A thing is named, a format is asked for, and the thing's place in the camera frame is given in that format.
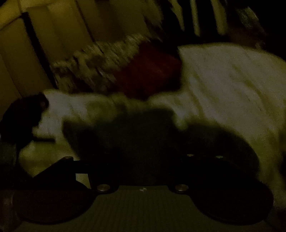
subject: cabinet door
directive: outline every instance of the cabinet door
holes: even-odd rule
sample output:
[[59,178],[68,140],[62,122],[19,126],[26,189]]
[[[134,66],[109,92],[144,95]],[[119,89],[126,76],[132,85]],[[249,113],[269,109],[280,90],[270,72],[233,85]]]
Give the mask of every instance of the cabinet door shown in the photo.
[[0,31],[0,53],[23,97],[53,88],[34,52],[22,19]]
[[0,54],[0,119],[9,105],[20,97]]

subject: blanket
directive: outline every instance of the blanket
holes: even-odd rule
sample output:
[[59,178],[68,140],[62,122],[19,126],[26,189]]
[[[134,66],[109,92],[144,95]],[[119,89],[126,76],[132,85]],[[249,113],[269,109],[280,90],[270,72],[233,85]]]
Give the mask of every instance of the blanket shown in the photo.
[[242,137],[259,158],[258,179],[270,187],[275,205],[286,207],[281,134],[285,131],[286,63],[280,58],[230,44],[179,48],[182,88],[160,93],[147,102],[122,95],[68,95],[58,91],[44,94],[50,106],[35,135],[55,137],[55,144],[31,142],[20,153],[20,163],[36,175],[66,155],[79,159],[65,140],[63,119],[111,121],[122,111],[167,108],[174,111],[175,125],[184,130],[189,123],[219,125]]

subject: crumpled white cloth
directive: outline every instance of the crumpled white cloth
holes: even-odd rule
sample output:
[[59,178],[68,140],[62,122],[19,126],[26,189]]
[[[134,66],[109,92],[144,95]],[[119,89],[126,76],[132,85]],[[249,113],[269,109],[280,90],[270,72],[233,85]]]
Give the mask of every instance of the crumpled white cloth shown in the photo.
[[286,132],[286,63],[274,55],[230,44],[179,50],[183,61],[181,90],[160,93],[147,103],[122,95],[46,91],[50,107],[34,134],[52,135],[56,144],[31,142],[20,153],[21,165],[36,175],[66,155],[78,159],[62,135],[64,118],[92,124],[112,120],[121,111],[169,108],[175,112],[174,122],[180,129],[200,121],[218,124],[244,138],[259,158],[259,180],[273,191],[275,205],[286,208],[286,187],[279,173],[279,135]]

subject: dark red fabric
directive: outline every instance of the dark red fabric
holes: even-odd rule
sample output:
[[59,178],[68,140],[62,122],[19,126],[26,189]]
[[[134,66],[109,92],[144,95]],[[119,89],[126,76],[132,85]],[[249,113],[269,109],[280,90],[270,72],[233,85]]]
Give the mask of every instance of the dark red fabric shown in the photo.
[[182,62],[152,43],[142,43],[131,62],[114,73],[117,91],[129,98],[146,100],[161,91],[175,90]]

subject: ribbed green surface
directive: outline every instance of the ribbed green surface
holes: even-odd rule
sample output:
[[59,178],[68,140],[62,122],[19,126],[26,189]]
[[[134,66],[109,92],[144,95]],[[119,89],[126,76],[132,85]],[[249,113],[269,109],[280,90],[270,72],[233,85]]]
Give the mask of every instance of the ribbed green surface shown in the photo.
[[196,209],[185,195],[166,186],[121,186],[116,193],[98,196],[83,215],[58,225],[23,222],[15,232],[236,232],[274,231],[265,222],[251,226],[231,226],[214,221]]

